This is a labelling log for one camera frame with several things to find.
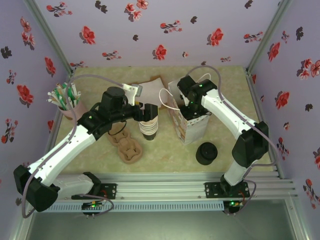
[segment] cable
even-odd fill
[[[200,81],[200,79],[202,79],[204,76],[206,76],[206,75],[209,75],[209,80],[211,81],[211,74],[210,73],[205,73],[205,74],[203,74],[202,75],[202,77],[200,77],[197,81],[196,81],[196,83],[198,83],[199,81]]]
[[[161,91],[162,91],[162,90],[166,90],[166,91],[168,92],[168,94],[171,95],[171,97],[174,97],[174,96],[171,94],[171,92],[168,91],[168,89],[166,89],[166,88],[161,88],[160,91],[159,91],[159,100],[160,100],[160,102],[162,103],[162,105],[165,106],[165,107],[167,107],[168,109],[173,109],[173,110],[179,110],[179,111],[180,111],[179,108],[174,108],[174,107],[171,107],[171,106],[168,106],[168,105],[164,104],[164,102],[163,102],[162,99],[161,99]]]
[[[91,218],[94,218],[94,217],[97,217],[97,216],[100,216],[102,214],[106,214],[108,212],[110,212],[112,209],[115,208],[115,204],[113,203],[113,201],[111,201],[110,199],[106,198],[106,197],[103,197],[103,196],[93,196],[93,195],[89,195],[89,194],[78,194],[80,197],[89,197],[89,198],[93,198],[93,199],[102,199],[102,200],[106,200],[107,202],[111,203],[111,207],[103,212],[99,212],[98,214],[92,214],[91,216],[90,215],[87,215],[86,217],[91,217]]]
[[[117,134],[121,133],[121,132],[125,129],[126,125],[127,125],[127,121],[125,120],[124,126],[123,126],[119,131],[117,131],[115,134],[110,134],[110,133],[108,132],[108,134],[109,134],[110,136],[117,135]]]
[[[115,85],[120,86],[121,88],[123,87],[123,84],[121,84],[119,82],[116,82],[116,81],[113,81],[113,80],[111,80],[111,79],[109,79],[107,77],[104,77],[104,76],[99,76],[99,75],[94,75],[94,74],[82,74],[82,75],[75,76],[75,77],[71,78],[70,81],[68,82],[68,84],[66,85],[66,87],[65,87],[65,97],[66,97],[66,99],[68,99],[69,87],[71,86],[71,83],[74,82],[74,80],[81,79],[81,78],[89,78],[89,77],[106,80],[106,81],[108,81],[110,83],[113,83]],[[66,142],[64,142],[60,147],[58,147],[55,151],[53,151],[45,160],[43,160],[43,162],[34,170],[34,172],[31,174],[31,176],[26,181],[26,184],[25,184],[24,189],[23,189],[22,200],[21,200],[22,217],[24,219],[30,217],[31,214],[35,211],[35,208],[33,208],[32,210],[29,211],[28,214],[26,214],[27,191],[28,191],[28,188],[29,188],[29,185],[30,185],[32,179],[35,177],[35,175],[38,173],[39,169],[41,169],[42,166],[44,166],[56,153],[58,153],[61,149],[63,149],[68,144],[68,142],[74,137],[75,132],[77,130],[76,113],[75,113],[75,111],[74,111],[74,109],[71,106],[69,101],[66,101],[66,104],[69,107],[69,109],[71,110],[71,113],[72,113],[72,116],[73,116],[73,129],[72,129],[71,135],[69,136],[69,138],[67,139]]]

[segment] pink cup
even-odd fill
[[[68,119],[68,120],[73,119],[74,116],[73,116],[71,110],[62,110],[60,107],[58,107],[58,108],[59,108],[60,112],[62,112],[62,114],[66,117],[66,119]],[[82,101],[79,101],[73,110],[75,112],[75,116],[76,116],[77,121],[82,117],[82,115],[84,113],[88,112],[86,106],[82,103]]]

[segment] dark flower print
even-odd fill
[[[6,79],[7,84],[14,84],[15,83],[15,77],[17,76],[16,72],[12,72],[12,70],[9,70],[9,77]]]
[[[83,40],[84,44],[96,44],[95,42],[95,32],[91,31],[91,29],[87,26],[82,28],[82,31],[79,33],[80,38]]]
[[[9,50],[8,46],[1,48],[0,52],[1,52],[1,55],[4,59],[8,59],[9,57],[12,56],[11,50]]]
[[[279,137],[276,147],[281,152],[282,160],[286,160],[286,156],[289,155],[289,150],[285,148],[284,140],[282,137]]]
[[[84,61],[81,61],[79,63],[73,63],[73,62],[70,62],[70,66],[73,67],[73,68],[87,68],[88,66],[84,66],[85,62]]]
[[[145,0],[137,0],[137,3],[136,3],[136,6],[140,9],[147,9],[147,6],[148,6],[148,2],[145,1]]]
[[[11,123],[11,119],[7,118],[5,120],[5,124],[6,124],[6,130],[5,130],[5,134],[2,135],[1,137],[1,142],[3,144],[6,144],[8,142],[8,140],[12,143],[13,140],[15,139],[15,129],[18,125],[18,121],[15,120],[14,121],[14,125]]]
[[[228,57],[221,57],[220,58],[221,62],[224,63],[224,62],[230,62],[231,61],[231,57],[228,56]]]
[[[314,106],[312,104],[306,104],[305,105],[305,110],[308,111],[308,112],[313,108],[314,108]]]
[[[30,27],[29,22],[26,21],[23,16],[20,18],[20,23],[21,23],[21,26],[23,27],[23,30],[24,30],[26,33],[28,33],[28,32],[31,31],[31,27]]]
[[[53,120],[48,121],[49,133],[51,133],[51,130],[52,130],[53,125],[54,125],[54,121],[53,121]]]
[[[224,37],[224,34],[220,28],[217,28],[212,34],[207,37],[208,43],[207,45],[211,46],[219,46],[219,42]]]
[[[284,128],[284,130],[288,130],[288,129],[290,128],[289,122],[286,122],[286,123],[283,125],[283,128]]]
[[[18,90],[18,94],[20,96],[20,102],[23,105],[26,105],[29,108],[30,104],[34,102],[34,96],[30,94],[29,88],[26,85],[17,85],[16,89]]]
[[[295,31],[295,35],[296,35],[296,40],[300,41],[301,38],[304,36],[304,32],[303,32],[303,27],[299,27],[296,31]]]
[[[252,4],[253,2],[254,2],[254,1],[249,0],[249,1],[244,5],[244,7],[245,7],[246,9],[250,8],[250,7],[251,7],[251,4]]]
[[[53,16],[58,18],[63,15],[72,15],[72,11],[66,12],[66,7],[67,7],[67,5],[63,1],[61,1],[59,6],[47,5],[46,9],[49,12],[53,13]]]
[[[262,31],[258,32],[257,34],[246,34],[244,35],[244,39],[245,39],[245,43],[250,43],[250,42],[253,42],[253,41],[258,41],[260,42],[261,41],[261,36],[263,35],[264,33]]]
[[[311,76],[314,78],[320,74],[320,60],[316,61],[315,64],[312,64],[310,67]]]
[[[282,37],[281,39],[285,42],[285,43],[288,43],[288,38],[289,38],[289,34],[286,34],[286,31],[283,31],[282,32]]]
[[[313,152],[314,155],[314,163],[317,165],[318,169],[320,170],[320,147],[318,148],[317,151]]]
[[[95,1],[94,6],[97,9],[99,9],[101,12],[103,12],[104,14],[106,14],[108,12],[107,6],[106,5],[101,5],[101,1],[99,1],[99,0]]]
[[[268,51],[268,57],[270,62],[272,62],[272,60],[278,55],[279,48],[280,48],[280,42],[273,43],[270,46],[270,49]]]
[[[305,185],[303,185],[303,190],[305,194],[310,199],[311,207],[316,209],[316,204],[320,205],[320,197],[315,194],[314,189],[312,188],[312,181],[310,179],[305,180]]]
[[[46,71],[48,72],[48,74],[51,75],[51,77],[53,77],[54,74],[56,73],[56,68],[54,67],[54,63],[52,62],[51,58],[47,56],[44,58],[44,61],[45,61]]]
[[[189,53],[187,53],[186,51],[184,51],[184,52],[182,53],[182,57],[186,58],[186,57],[188,57],[188,56],[189,56]]]
[[[172,33],[172,32],[181,32],[182,28],[178,28],[178,25],[180,25],[180,21],[179,20],[175,20],[174,23],[172,24],[167,24],[165,22],[160,24],[160,28],[164,29],[164,33],[168,34],[168,33]]]
[[[290,93],[285,91],[280,91],[277,95],[277,97],[274,98],[275,100],[275,106],[279,110],[281,107],[284,107],[288,104]]]
[[[102,53],[102,56],[106,57],[107,60],[121,59],[121,56],[117,56],[117,55],[118,55],[118,51],[113,51],[112,53],[106,53],[106,52]]]
[[[23,17],[21,17],[20,23],[21,23],[21,26],[23,27],[23,32],[21,36],[22,36],[24,45],[25,46],[28,45],[32,51],[35,50],[35,45],[36,45],[35,36],[33,36],[32,33],[30,33],[30,35],[27,34],[28,32],[31,31],[29,22],[27,22]]]
[[[257,75],[256,74],[252,75],[253,84],[256,84],[256,79],[257,79]]]
[[[167,54],[167,49],[163,45],[159,45],[155,50],[153,50],[153,59],[165,60],[165,55]]]
[[[139,36],[138,36],[137,34],[135,34],[132,39],[133,39],[134,41],[138,41],[138,40],[139,40],[138,37],[139,37]]]
[[[191,18],[190,22],[191,22],[192,24],[195,24],[195,23],[197,22],[197,17],[196,17],[196,16],[193,16],[193,17]]]

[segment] wallpaper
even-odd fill
[[[7,240],[21,218],[13,171],[44,155],[57,111],[47,92],[67,72],[23,1],[2,1],[0,23],[0,239]]]
[[[35,0],[71,67],[247,67],[279,0]]]
[[[293,1],[252,76],[312,239],[320,236],[319,12],[318,0]]]

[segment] red flower print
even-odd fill
[[[311,64],[312,64],[312,61],[311,61],[310,58],[308,58],[308,59],[306,59],[306,60],[304,61],[304,67],[305,67],[306,69],[308,69],[308,68],[311,66]]]
[[[46,9],[47,9],[48,11],[51,11],[51,10],[53,10],[54,8],[53,8],[51,5],[47,5],[47,6],[46,6]]]
[[[281,107],[284,107],[288,104],[290,93],[289,92],[279,92],[278,96],[275,98],[275,105],[279,110]]]
[[[141,11],[134,11],[133,12],[133,19],[138,21],[139,18],[142,16]]]
[[[31,44],[32,46],[34,46],[34,45],[36,44],[36,42],[35,42],[35,37],[32,36],[31,33],[30,33],[30,36],[29,36],[29,42],[30,42],[30,44]]]
[[[29,89],[27,88],[26,85],[17,85],[16,89],[18,90],[20,99],[22,99],[26,104],[32,104],[34,96],[30,94]]]
[[[320,155],[315,157],[314,163],[317,164],[318,169],[320,169]]]
[[[21,17],[20,19],[20,23],[21,23],[21,26],[23,27],[23,30],[28,33],[31,31],[31,27],[30,27],[30,24],[28,21],[25,21],[25,19],[23,17]]]
[[[48,121],[49,133],[51,132],[53,125],[54,125],[54,121],[53,120]]]
[[[222,30],[220,28],[217,28],[211,35],[210,35],[210,40],[211,40],[211,45],[214,46],[219,46],[219,41],[222,40],[224,34],[222,33]]]
[[[145,0],[137,0],[136,6],[140,9],[147,9],[148,2]]]
[[[256,78],[257,78],[257,75],[256,75],[256,74],[252,76],[253,84],[256,84]]]
[[[87,44],[96,44],[95,42],[95,32],[91,31],[91,29],[87,26],[84,26],[82,29],[82,36]]]
[[[272,62],[272,60],[278,55],[279,48],[280,48],[280,42],[277,42],[276,44],[271,45],[270,51],[268,52],[270,62]]]
[[[54,74],[56,73],[56,68],[54,67],[54,63],[49,57],[45,57],[44,60],[45,60],[47,72],[53,77]]]
[[[128,3],[125,9],[127,9],[129,12],[133,12],[135,10],[135,7],[133,3]]]
[[[305,182],[309,185],[312,186],[312,181],[310,179],[305,180]]]
[[[24,42],[28,42],[28,35],[26,34],[25,31],[22,32],[22,40],[23,40]]]
[[[320,60],[316,61],[315,64],[311,65],[310,71],[311,71],[311,76],[313,78],[320,74]]]
[[[167,54],[167,49],[160,44],[155,50],[153,50],[152,54],[154,56],[153,59],[164,60],[165,55]]]
[[[304,70],[302,73],[300,73],[299,77],[301,80],[307,80],[308,77],[310,76],[310,73],[308,70]]]

